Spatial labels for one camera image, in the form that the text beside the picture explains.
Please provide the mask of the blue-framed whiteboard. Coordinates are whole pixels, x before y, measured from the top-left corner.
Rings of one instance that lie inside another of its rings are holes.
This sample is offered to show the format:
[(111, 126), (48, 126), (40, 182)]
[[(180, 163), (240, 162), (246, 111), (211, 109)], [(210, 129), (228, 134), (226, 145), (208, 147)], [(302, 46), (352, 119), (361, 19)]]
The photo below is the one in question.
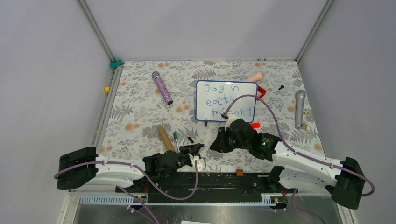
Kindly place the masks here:
[(245, 122), (253, 122), (255, 117), (255, 97), (242, 95), (257, 95), (258, 85), (243, 81), (213, 81), (198, 80), (196, 82), (195, 118), (198, 121), (222, 122), (221, 117), (230, 104), (230, 112)]

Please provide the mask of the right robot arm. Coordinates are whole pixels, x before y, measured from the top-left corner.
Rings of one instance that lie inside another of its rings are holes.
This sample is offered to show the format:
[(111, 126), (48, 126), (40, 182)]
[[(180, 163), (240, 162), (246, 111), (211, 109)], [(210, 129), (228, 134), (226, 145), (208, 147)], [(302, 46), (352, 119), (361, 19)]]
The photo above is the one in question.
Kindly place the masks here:
[(231, 119), (220, 127), (210, 149), (219, 153), (245, 149), (257, 159), (275, 163), (268, 177), (269, 189), (274, 192), (299, 189), (329, 196), (349, 209), (360, 205), (365, 176), (353, 158), (341, 161), (304, 152), (280, 137), (257, 132), (242, 119)]

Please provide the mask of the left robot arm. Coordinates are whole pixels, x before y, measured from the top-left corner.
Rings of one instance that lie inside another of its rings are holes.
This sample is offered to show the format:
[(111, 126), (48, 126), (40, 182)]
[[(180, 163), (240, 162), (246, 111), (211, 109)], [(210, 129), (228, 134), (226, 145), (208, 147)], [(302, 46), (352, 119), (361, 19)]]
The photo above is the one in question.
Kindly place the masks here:
[(170, 175), (185, 166), (193, 171), (203, 170), (202, 147), (199, 143), (181, 146), (178, 153), (168, 150), (140, 161), (105, 157), (97, 154), (95, 147), (85, 147), (62, 155), (54, 178), (58, 190), (72, 190), (84, 185), (113, 185), (138, 192), (144, 188), (145, 176)]

